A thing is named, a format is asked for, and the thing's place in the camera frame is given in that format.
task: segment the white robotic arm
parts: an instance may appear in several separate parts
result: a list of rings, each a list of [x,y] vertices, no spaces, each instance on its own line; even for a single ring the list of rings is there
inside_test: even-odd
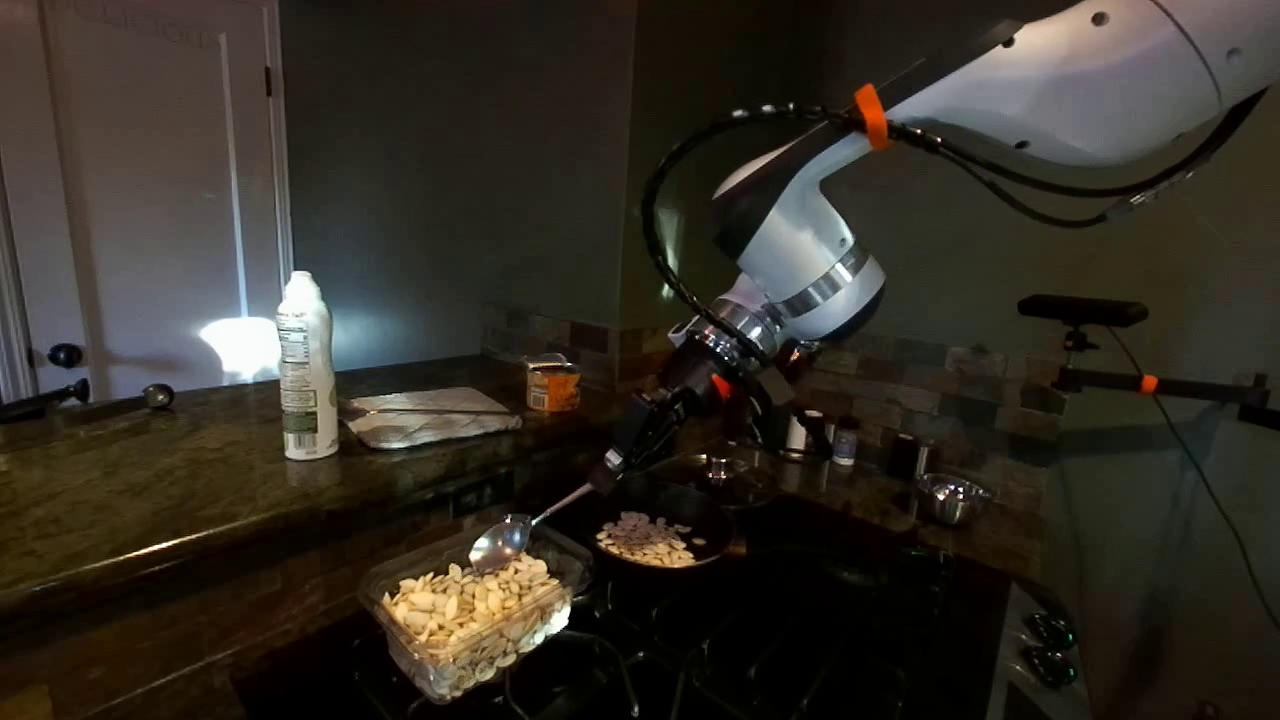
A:
[[[1080,0],[1024,24],[940,78],[862,116],[815,118],[718,191],[718,245],[738,282],[672,330],[664,392],[623,419],[610,469],[650,462],[658,440],[791,347],[847,328],[883,286],[819,182],[889,137],[970,133],[1039,162],[1110,167],[1230,116],[1280,77],[1275,0]]]

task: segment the stovetop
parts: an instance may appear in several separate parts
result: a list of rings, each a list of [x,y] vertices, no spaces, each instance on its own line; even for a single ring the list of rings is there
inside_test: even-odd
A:
[[[591,512],[564,534],[589,540]],[[936,720],[990,717],[1014,580],[803,500],[741,512],[748,555],[596,565],[568,632],[452,704],[424,698],[353,614],[241,685],[250,717]]]

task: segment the cutting board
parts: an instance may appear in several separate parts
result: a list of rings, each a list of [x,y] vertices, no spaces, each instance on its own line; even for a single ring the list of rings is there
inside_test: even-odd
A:
[[[368,446],[422,446],[457,434],[489,434],[522,426],[522,416],[479,386],[422,386],[388,397],[358,397],[350,426]]]

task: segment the door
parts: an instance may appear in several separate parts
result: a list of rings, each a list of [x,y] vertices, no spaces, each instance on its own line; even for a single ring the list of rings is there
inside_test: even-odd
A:
[[[278,48],[271,0],[0,0],[17,392],[228,378],[201,328],[269,317],[289,267]],[[52,363],[58,345],[85,363]]]

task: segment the white bottle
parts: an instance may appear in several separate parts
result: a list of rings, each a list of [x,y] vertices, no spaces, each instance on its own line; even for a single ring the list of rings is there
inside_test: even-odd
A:
[[[313,271],[294,271],[278,307],[283,457],[338,451],[338,386],[329,307]]]

